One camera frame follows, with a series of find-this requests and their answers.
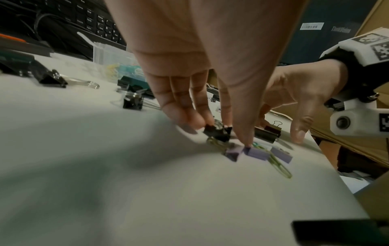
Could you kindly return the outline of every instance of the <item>table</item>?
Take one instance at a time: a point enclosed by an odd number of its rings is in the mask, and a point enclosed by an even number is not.
[[[231,162],[159,110],[122,109],[91,62],[35,57],[100,89],[1,75],[0,245],[296,245],[293,220],[368,217],[310,134],[291,143],[286,119],[266,116],[283,122],[291,179]]]

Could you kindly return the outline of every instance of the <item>barcode label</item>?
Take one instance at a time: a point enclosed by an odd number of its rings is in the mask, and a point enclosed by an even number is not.
[[[303,23],[300,30],[321,30],[324,26],[324,22]]]

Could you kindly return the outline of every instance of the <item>person's right hand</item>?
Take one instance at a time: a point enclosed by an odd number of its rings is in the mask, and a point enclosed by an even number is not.
[[[222,120],[245,145],[252,144],[266,84],[306,2],[106,0],[162,111],[194,129],[213,124],[205,84],[214,68],[223,81]]]
[[[257,126],[269,124],[271,109],[298,103],[291,124],[291,138],[302,143],[311,128],[316,109],[335,96],[347,82],[346,66],[337,60],[276,67],[264,95]]]

